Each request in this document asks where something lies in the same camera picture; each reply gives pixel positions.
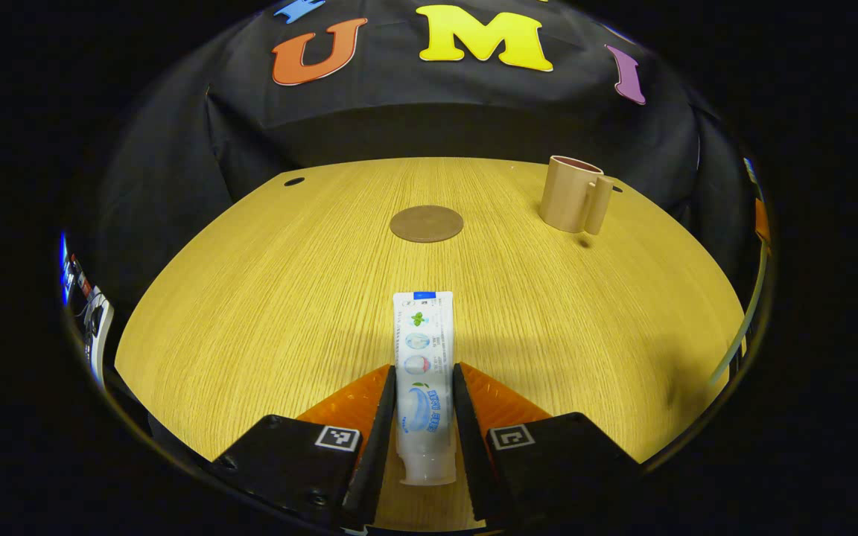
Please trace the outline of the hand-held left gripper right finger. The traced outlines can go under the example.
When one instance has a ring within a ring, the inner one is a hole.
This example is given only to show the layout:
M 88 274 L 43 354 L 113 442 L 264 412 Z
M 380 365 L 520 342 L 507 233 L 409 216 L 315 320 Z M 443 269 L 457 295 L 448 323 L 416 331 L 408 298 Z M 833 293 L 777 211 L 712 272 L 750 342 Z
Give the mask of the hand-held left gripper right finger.
M 453 373 L 474 519 L 555 525 L 590 517 L 641 478 L 641 464 L 579 412 L 551 416 L 469 364 Z

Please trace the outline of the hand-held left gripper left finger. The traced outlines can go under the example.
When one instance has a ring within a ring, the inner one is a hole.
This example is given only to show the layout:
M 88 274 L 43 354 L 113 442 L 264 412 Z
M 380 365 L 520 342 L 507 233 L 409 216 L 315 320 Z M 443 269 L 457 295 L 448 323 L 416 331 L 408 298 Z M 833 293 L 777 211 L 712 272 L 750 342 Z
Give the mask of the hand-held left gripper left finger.
M 375 522 L 395 393 L 385 364 L 299 417 L 259 418 L 214 459 L 212 475 L 297 521 L 359 532 Z

